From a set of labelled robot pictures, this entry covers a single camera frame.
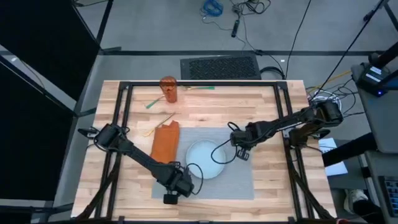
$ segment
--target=shoe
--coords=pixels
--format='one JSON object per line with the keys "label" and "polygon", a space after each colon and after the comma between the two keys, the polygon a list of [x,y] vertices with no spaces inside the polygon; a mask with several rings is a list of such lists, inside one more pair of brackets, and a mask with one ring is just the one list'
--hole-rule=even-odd
{"label": "shoe", "polygon": [[345,190],[345,192],[346,199],[344,200],[344,209],[351,214],[355,214],[353,208],[355,202],[359,200],[369,200],[363,190]]}

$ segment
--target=black backdrop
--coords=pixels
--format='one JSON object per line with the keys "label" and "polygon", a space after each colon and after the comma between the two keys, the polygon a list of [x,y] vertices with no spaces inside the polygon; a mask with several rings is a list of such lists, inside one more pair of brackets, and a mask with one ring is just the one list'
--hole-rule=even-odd
{"label": "black backdrop", "polygon": [[54,200],[72,114],[0,63],[0,198]]}
{"label": "black backdrop", "polygon": [[75,100],[100,49],[71,0],[0,1],[0,45]]}

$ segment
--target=orange cup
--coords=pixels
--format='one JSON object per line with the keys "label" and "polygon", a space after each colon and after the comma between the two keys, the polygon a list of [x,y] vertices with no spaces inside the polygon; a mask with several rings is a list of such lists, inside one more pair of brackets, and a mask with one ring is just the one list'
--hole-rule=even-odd
{"label": "orange cup", "polygon": [[167,76],[160,80],[160,88],[169,103],[177,101],[177,81],[174,77]]}

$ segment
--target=gray mat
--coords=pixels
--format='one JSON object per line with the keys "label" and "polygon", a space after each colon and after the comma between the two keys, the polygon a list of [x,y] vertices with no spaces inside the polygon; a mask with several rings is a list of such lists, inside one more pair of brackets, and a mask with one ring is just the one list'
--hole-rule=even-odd
{"label": "gray mat", "polygon": [[[187,165],[185,153],[194,142],[207,139],[221,144],[229,139],[230,134],[231,130],[229,128],[181,128],[176,161],[180,161],[181,165],[185,167]],[[220,149],[225,151],[227,161],[233,158],[235,147],[228,143]],[[200,179],[193,174],[191,176],[195,185],[193,191],[196,192],[200,186]],[[152,198],[163,198],[165,193],[165,188],[156,182],[152,188]],[[203,180],[203,187],[200,193],[189,196],[190,200],[195,198],[253,200],[254,186],[251,157],[248,161],[236,158],[232,163],[226,164],[217,177]]]}

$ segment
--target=blue cable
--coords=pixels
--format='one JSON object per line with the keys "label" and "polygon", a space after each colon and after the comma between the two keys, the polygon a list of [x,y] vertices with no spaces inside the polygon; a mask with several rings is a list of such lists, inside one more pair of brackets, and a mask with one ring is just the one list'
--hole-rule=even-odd
{"label": "blue cable", "polygon": [[203,12],[206,16],[218,17],[223,13],[223,5],[217,0],[206,0],[203,4]]}

